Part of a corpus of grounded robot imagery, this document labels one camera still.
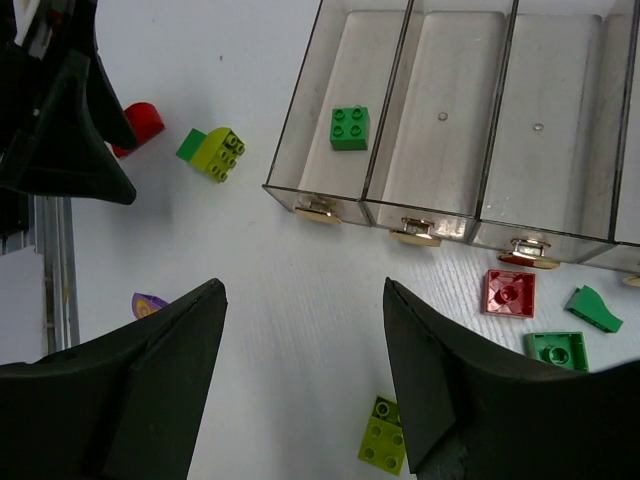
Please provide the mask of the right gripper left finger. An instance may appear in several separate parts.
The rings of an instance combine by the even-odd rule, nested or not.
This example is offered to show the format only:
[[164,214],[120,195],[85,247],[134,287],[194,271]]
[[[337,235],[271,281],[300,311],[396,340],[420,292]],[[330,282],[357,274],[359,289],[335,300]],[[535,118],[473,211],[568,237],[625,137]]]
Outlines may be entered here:
[[157,312],[1,368],[5,479],[184,479],[227,310],[212,279]]

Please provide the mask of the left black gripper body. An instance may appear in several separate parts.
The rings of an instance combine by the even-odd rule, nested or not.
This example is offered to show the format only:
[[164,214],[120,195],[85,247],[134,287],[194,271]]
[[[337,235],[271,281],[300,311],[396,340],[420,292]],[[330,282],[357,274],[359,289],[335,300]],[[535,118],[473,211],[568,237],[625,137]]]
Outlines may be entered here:
[[[70,51],[90,59],[88,1],[1,4],[1,159],[20,127],[31,124]],[[28,226],[31,196],[1,186],[1,232]]]

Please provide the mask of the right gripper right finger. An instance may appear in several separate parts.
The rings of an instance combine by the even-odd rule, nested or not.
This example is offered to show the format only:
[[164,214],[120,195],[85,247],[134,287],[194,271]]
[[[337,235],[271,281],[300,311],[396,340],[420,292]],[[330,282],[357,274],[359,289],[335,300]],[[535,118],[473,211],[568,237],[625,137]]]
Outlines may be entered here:
[[395,280],[384,329],[420,479],[635,479],[639,365],[586,373],[509,350]]

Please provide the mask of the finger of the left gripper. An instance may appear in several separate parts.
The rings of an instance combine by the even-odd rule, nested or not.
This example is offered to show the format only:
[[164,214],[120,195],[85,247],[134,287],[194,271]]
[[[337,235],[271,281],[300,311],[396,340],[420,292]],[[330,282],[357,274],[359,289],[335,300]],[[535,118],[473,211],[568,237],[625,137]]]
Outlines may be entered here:
[[53,197],[122,205],[136,189],[98,132],[89,111],[88,57],[70,51],[30,125],[17,129],[1,159],[1,186]]
[[97,1],[88,1],[91,26],[90,69],[87,83],[87,101],[92,121],[102,138],[117,147],[132,150],[137,145],[135,132],[127,120],[124,110],[108,78],[101,57],[95,30]]

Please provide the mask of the green and lime lego stack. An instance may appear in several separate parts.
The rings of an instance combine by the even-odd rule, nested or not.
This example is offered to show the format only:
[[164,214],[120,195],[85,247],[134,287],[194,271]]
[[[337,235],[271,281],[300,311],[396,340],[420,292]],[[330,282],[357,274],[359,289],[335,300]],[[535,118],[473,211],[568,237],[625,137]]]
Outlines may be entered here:
[[224,183],[245,150],[245,143],[229,127],[219,127],[208,134],[192,129],[176,156],[215,182]]

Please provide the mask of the green square lego upside-down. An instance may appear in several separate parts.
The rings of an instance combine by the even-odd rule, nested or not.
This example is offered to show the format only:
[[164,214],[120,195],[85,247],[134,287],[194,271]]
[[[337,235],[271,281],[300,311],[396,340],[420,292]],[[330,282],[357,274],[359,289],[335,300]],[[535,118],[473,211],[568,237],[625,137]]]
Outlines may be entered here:
[[526,355],[561,368],[589,371],[584,336],[581,332],[539,332],[524,336]]

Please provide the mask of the red square lego brick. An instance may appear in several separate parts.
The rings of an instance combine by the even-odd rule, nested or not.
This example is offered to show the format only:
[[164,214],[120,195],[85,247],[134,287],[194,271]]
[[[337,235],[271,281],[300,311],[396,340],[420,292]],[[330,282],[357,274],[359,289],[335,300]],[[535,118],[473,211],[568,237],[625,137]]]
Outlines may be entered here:
[[490,269],[484,279],[481,306],[488,315],[533,318],[536,275]]

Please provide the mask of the green slope lego small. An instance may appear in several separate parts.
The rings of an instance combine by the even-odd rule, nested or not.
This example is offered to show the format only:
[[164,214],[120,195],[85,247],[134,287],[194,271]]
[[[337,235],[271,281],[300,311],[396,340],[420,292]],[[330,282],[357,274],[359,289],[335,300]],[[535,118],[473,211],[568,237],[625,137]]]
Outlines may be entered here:
[[609,311],[601,296],[588,286],[575,289],[565,310],[604,333],[617,333],[623,325],[623,321]]

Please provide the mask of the green square lego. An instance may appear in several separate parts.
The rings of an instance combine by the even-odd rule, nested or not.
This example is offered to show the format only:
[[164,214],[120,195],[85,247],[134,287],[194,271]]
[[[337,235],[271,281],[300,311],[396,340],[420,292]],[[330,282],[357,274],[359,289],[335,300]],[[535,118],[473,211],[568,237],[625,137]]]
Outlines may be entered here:
[[366,151],[369,143],[369,112],[360,105],[334,108],[329,140],[334,151]]

